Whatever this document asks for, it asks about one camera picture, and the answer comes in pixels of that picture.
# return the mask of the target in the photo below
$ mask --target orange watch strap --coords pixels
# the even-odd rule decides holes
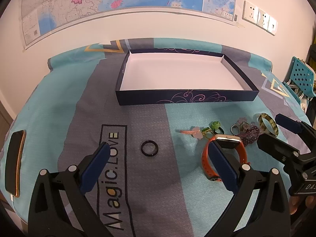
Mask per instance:
[[[213,136],[211,139],[208,140],[207,144],[205,145],[203,152],[202,152],[202,167],[204,170],[204,173],[206,174],[208,179],[216,179],[216,181],[221,182],[219,175],[212,169],[211,165],[208,162],[208,147],[209,143],[211,141],[215,140],[215,136]],[[249,164],[247,163],[247,153],[246,149],[244,147],[244,144],[241,142],[236,148],[236,151],[239,155],[239,162],[240,164]]]

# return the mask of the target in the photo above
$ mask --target white cable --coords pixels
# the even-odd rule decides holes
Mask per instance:
[[[10,194],[10,198],[11,198],[11,201],[12,201],[12,208],[13,208],[14,212],[16,213],[16,215],[17,215],[25,224],[27,224],[27,223],[21,218],[21,216],[17,213],[17,211],[15,210],[15,208],[14,208],[14,196],[13,196],[12,194]]]

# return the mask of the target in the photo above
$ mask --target silver ring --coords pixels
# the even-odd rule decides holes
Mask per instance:
[[[238,134],[234,134],[234,133],[233,133],[233,128],[234,128],[234,127],[236,127],[236,128],[238,129]],[[230,131],[231,131],[232,134],[235,135],[235,136],[238,136],[239,133],[240,133],[240,129],[239,129],[239,127],[237,126],[237,124],[234,124],[234,125],[230,128]]]

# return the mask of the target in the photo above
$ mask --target bed sheet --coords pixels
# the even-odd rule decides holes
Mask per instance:
[[[260,90],[252,102],[174,103],[119,106],[116,79],[130,49],[162,48],[205,50],[226,54]],[[111,144],[108,163],[93,190],[86,194],[92,208],[115,237],[204,236],[232,198],[221,182],[203,174],[201,153],[206,140],[196,140],[178,130],[206,127],[220,121],[226,133],[240,118],[257,121],[259,113],[282,113],[309,123],[300,106],[272,73],[270,61],[235,48],[185,39],[125,39],[111,45],[93,44],[48,60],[51,72],[44,77],[13,122],[0,153],[0,189],[4,187],[5,159],[10,136],[26,130],[21,165],[21,195],[14,198],[17,214],[27,221],[29,203],[39,171],[65,170],[94,152],[101,141]],[[280,127],[279,139],[308,148],[302,140]],[[155,157],[146,157],[140,145],[159,145]],[[256,170],[280,170],[286,189],[288,175],[282,165],[259,150],[246,147]],[[258,192],[254,191],[238,228],[245,226]],[[78,224],[62,194],[72,224]]]

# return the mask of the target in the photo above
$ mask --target watch face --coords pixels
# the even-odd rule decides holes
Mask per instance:
[[[238,136],[227,134],[216,134],[215,140],[225,149],[234,149],[241,143],[241,139]]]

